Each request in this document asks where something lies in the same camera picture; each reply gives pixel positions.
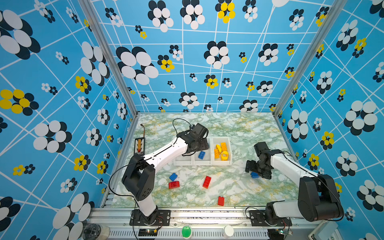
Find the right circuit board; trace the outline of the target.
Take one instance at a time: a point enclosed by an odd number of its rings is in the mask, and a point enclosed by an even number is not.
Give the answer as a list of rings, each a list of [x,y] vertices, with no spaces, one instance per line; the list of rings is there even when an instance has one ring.
[[[281,229],[268,229],[268,235],[270,240],[285,240],[287,236],[291,235],[291,231],[283,231]]]

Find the small red lego front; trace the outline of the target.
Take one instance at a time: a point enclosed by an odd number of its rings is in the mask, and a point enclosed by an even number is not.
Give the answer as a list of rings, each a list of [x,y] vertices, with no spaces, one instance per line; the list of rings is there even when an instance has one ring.
[[[218,205],[219,205],[219,206],[224,206],[224,204],[225,204],[225,198],[219,196],[219,197],[218,197]]]

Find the black box with orange parts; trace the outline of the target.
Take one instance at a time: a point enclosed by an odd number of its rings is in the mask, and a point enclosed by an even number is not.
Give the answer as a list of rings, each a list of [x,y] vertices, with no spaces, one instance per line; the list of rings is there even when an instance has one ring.
[[[134,155],[145,155],[145,138],[136,138],[134,144]]]

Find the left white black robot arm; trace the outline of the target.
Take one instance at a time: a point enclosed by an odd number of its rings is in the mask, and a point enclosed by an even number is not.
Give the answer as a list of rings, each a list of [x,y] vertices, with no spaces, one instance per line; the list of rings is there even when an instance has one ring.
[[[157,217],[158,207],[152,197],[156,173],[179,156],[208,150],[208,134],[209,130],[203,125],[191,125],[162,148],[144,156],[134,154],[131,157],[122,184],[134,196],[139,213],[146,221],[151,223]]]

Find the green push button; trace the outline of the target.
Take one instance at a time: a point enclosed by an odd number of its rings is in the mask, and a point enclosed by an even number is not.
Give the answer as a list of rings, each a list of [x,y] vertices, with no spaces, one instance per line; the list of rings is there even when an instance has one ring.
[[[182,237],[184,239],[190,239],[192,237],[192,229],[190,226],[185,226],[182,228]]]

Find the blue lego brick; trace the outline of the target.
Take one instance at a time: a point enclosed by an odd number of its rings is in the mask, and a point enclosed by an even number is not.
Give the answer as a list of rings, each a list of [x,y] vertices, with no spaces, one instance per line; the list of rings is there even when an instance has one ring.
[[[178,178],[178,175],[176,173],[172,173],[169,178],[171,182],[174,182]]]
[[[198,159],[200,159],[200,160],[204,160],[205,155],[206,155],[206,152],[201,151],[201,152],[199,153],[199,155],[198,155]]]

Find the small blue lego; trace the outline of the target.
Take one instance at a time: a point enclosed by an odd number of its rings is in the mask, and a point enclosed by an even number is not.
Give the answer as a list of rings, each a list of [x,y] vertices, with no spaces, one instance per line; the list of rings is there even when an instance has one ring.
[[[257,173],[255,173],[255,172],[251,172],[251,177],[252,177],[253,179],[257,179],[257,178],[259,178],[260,176],[259,176]]]

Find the white push button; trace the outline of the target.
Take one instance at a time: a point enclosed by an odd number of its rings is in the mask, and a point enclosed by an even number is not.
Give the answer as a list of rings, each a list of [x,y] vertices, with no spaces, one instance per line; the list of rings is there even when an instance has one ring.
[[[234,228],[230,225],[227,225],[222,229],[222,234],[224,238],[231,238],[234,236],[234,233],[235,233]]]

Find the clear tape roll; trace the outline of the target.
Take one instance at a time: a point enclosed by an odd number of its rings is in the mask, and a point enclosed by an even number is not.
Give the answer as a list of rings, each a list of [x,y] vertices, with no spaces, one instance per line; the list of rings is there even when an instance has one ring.
[[[106,240],[110,235],[110,228],[99,224],[89,224],[85,227],[83,240]]]

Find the grey box front right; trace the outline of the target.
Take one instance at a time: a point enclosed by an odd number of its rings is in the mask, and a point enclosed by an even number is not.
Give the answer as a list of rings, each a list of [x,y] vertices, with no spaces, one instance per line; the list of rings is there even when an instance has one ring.
[[[342,240],[336,222],[323,221],[308,235],[308,240]]]

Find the circuit board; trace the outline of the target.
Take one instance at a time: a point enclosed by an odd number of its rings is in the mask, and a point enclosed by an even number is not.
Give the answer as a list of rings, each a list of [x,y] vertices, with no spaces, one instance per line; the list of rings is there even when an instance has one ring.
[[[291,235],[291,231],[283,231],[281,229],[268,229],[268,235],[270,240],[285,240],[287,236]]]
[[[158,235],[157,229],[139,229],[139,237],[156,237]]]

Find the red lego brick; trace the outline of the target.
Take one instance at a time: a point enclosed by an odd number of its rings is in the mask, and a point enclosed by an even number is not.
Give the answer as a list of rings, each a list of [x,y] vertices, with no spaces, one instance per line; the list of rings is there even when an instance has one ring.
[[[208,189],[208,188],[209,188],[211,179],[212,179],[211,177],[206,176],[206,178],[205,178],[205,180],[204,180],[204,182],[203,182],[203,187],[204,187],[205,189]]]
[[[180,187],[180,182],[179,181],[174,181],[169,183],[169,189],[176,189]]]

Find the white three-compartment container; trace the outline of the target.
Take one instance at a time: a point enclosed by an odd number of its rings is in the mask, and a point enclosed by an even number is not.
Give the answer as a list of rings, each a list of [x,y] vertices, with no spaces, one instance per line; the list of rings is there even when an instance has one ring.
[[[201,151],[196,152],[191,156],[179,156],[173,160],[174,166],[230,166],[233,163],[233,154],[231,149],[231,142],[229,137],[208,137],[209,149],[204,150],[205,155],[201,159],[199,154]],[[226,144],[228,159],[222,160],[221,156],[215,158],[215,150],[217,145],[223,146]]]

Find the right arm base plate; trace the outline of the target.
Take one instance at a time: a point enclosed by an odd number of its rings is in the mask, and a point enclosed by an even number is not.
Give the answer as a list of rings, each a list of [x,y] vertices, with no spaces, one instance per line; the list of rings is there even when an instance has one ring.
[[[291,227],[293,225],[288,218],[279,218],[273,223],[268,223],[264,211],[250,210],[247,216],[253,227]]]

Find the left circuit board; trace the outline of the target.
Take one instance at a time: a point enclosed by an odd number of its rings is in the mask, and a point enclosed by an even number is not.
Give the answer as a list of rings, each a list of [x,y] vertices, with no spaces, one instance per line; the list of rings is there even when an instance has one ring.
[[[157,229],[139,229],[139,237],[156,237],[158,235]]]

